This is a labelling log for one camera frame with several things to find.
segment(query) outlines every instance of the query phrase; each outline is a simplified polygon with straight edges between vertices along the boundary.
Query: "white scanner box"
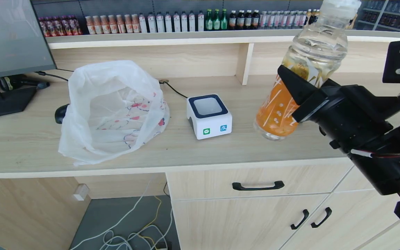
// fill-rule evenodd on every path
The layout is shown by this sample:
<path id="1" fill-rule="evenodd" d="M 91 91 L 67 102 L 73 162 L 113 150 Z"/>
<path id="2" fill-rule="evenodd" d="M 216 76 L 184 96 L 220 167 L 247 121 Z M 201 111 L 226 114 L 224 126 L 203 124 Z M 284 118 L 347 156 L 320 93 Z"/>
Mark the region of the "white scanner box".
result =
<path id="1" fill-rule="evenodd" d="M 218 95 L 188 98 L 187 105 L 187 119 L 198 140 L 231 133 L 232 115 Z"/>

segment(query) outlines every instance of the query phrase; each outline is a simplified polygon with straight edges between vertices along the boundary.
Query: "counter top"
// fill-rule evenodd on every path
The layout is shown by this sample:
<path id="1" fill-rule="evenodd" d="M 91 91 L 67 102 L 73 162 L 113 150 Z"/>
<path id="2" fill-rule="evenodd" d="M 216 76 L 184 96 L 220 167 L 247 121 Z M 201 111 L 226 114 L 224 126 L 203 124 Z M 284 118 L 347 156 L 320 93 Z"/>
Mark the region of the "counter top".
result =
<path id="1" fill-rule="evenodd" d="M 375 94 L 397 95 L 400 84 L 382 84 L 380 73 L 336 73 L 340 84 L 364 84 Z M 188 95 L 217 93 L 233 116 L 232 133 L 197 141 L 186 119 L 186 100 L 162 86 L 170 107 L 166 130 L 135 152 L 98 165 L 75 167 L 74 160 L 57 152 L 61 125 L 55 109 L 69 103 L 65 82 L 39 90 L 24 112 L 0 117 L 0 178 L 89 176 L 157 173 L 347 161 L 328 145 L 316 124 L 306 122 L 281 142 L 255 133 L 257 109 L 273 85 L 274 76 L 250 76 L 242 86 L 234 76 L 171 79 L 171 85 Z M 400 123 L 400 113 L 392 117 Z"/>
<path id="2" fill-rule="evenodd" d="M 75 35 L 46 38 L 50 49 L 290 42 L 300 30 L 241 30 L 184 33 Z M 391 42 L 400 32 L 346 30 L 349 41 Z"/>

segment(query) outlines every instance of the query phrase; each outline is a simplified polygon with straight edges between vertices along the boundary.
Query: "green bottle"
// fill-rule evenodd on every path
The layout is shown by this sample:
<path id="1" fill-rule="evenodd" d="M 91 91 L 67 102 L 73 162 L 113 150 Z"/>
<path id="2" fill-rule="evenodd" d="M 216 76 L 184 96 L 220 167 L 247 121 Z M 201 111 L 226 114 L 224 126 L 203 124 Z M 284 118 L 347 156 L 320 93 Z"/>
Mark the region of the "green bottle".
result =
<path id="1" fill-rule="evenodd" d="M 219 9 L 216 9 L 216 15 L 214 16 L 214 30 L 220 30 Z"/>
<path id="2" fill-rule="evenodd" d="M 220 20 L 220 29 L 227 30 L 226 9 L 222 10 L 222 19 Z"/>
<path id="3" fill-rule="evenodd" d="M 206 21 L 205 21 L 205 28 L 206 30 L 213 30 L 213 18 L 211 16 L 211 9 L 208 9 L 208 12 L 206 12 Z"/>

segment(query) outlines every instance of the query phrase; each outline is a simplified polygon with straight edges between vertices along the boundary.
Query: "drawer handle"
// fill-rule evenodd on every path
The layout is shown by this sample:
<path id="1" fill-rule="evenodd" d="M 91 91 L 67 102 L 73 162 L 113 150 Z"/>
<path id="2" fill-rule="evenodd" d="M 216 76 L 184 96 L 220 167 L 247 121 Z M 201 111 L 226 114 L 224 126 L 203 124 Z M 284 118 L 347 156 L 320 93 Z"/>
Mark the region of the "drawer handle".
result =
<path id="1" fill-rule="evenodd" d="M 299 226 L 305 222 L 305 220 L 308 218 L 308 216 L 310 215 L 310 213 L 308 212 L 308 210 L 304 209 L 303 211 L 303 219 L 300 221 L 300 223 L 297 226 L 294 226 L 294 224 L 291 224 L 291 229 L 292 230 L 296 230 L 299 228 Z"/>
<path id="2" fill-rule="evenodd" d="M 276 190 L 276 189 L 281 189 L 285 186 L 283 181 L 276 181 L 274 182 L 274 186 L 272 187 L 267 187 L 267 188 L 245 188 L 242 187 L 242 184 L 240 182 L 233 182 L 232 183 L 232 188 L 237 191 L 261 191 L 261 190 Z"/>
<path id="3" fill-rule="evenodd" d="M 316 223 L 311 223 L 311 227 L 312 228 L 317 228 L 320 225 L 322 225 L 322 223 L 324 223 L 325 220 L 327 220 L 330 217 L 332 210 L 331 210 L 331 208 L 327 207 L 327 208 L 325 208 L 325 212 L 327 212 L 327 215 L 325 216 L 325 218 L 319 224 L 316 225 Z"/>

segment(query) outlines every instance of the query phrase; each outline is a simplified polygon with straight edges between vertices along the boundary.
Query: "bottle cap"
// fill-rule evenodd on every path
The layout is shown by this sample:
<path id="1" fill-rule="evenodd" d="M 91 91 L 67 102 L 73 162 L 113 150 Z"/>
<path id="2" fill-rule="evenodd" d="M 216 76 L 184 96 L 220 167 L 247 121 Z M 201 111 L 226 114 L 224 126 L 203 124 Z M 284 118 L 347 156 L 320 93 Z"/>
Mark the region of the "bottle cap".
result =
<path id="1" fill-rule="evenodd" d="M 324 0 L 321 10 L 322 13 L 329 16 L 352 19 L 357 13 L 360 4 L 360 0 Z"/>

